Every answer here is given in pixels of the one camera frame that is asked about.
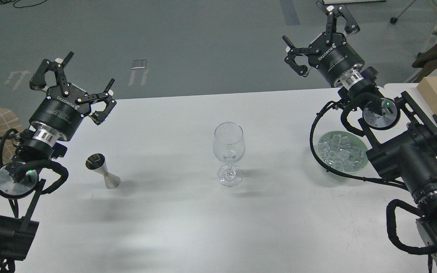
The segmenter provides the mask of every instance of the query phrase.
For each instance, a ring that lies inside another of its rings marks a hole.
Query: robotiq logo
[[[323,59],[324,57],[326,57],[326,55],[330,54],[330,52],[336,48],[335,43],[332,44],[332,47],[329,48],[325,53],[323,53],[323,55],[321,55],[320,57],[318,57],[318,60],[321,61],[321,59]]]
[[[75,110],[77,110],[77,109],[80,107],[80,105],[75,105],[75,104],[69,102],[68,100],[65,100],[64,98],[62,98],[62,97],[60,97],[60,96],[57,96],[57,100],[59,100],[59,101],[65,103],[65,104],[70,105],[70,106],[73,107]]]

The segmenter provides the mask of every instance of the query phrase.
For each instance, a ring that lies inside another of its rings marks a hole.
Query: glass stem
[[[232,164],[227,165],[227,170],[225,171],[225,177],[227,179],[233,179],[236,177],[236,171],[232,168]]]

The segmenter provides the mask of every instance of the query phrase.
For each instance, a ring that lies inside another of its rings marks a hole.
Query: white table
[[[387,85],[385,95],[407,89],[425,107],[415,86]],[[118,100],[104,124],[85,119],[67,143],[58,162],[70,176],[40,198],[32,218],[40,226],[17,272],[427,271],[427,256],[387,238],[385,206],[413,204],[407,191],[326,173],[311,156],[311,123],[328,100],[338,100],[336,89]],[[343,130],[340,111],[330,112],[316,139]],[[212,152],[224,121],[239,123],[246,140],[237,163],[245,177],[234,188],[217,180],[222,163]],[[405,129],[403,119],[382,133],[388,140]],[[121,177],[117,189],[85,168],[96,152]],[[359,175],[378,177],[370,165]],[[0,214],[10,215],[2,198]],[[397,214],[401,241],[423,246],[416,217]]]

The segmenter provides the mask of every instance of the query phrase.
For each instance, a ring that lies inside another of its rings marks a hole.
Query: glass bowl
[[[323,162],[344,173],[357,173],[369,162],[363,140],[345,131],[325,133],[319,138],[316,149]]]

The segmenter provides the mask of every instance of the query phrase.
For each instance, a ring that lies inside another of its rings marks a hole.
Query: glass base
[[[227,187],[239,185],[242,181],[242,171],[236,165],[224,165],[217,173],[220,183]]]

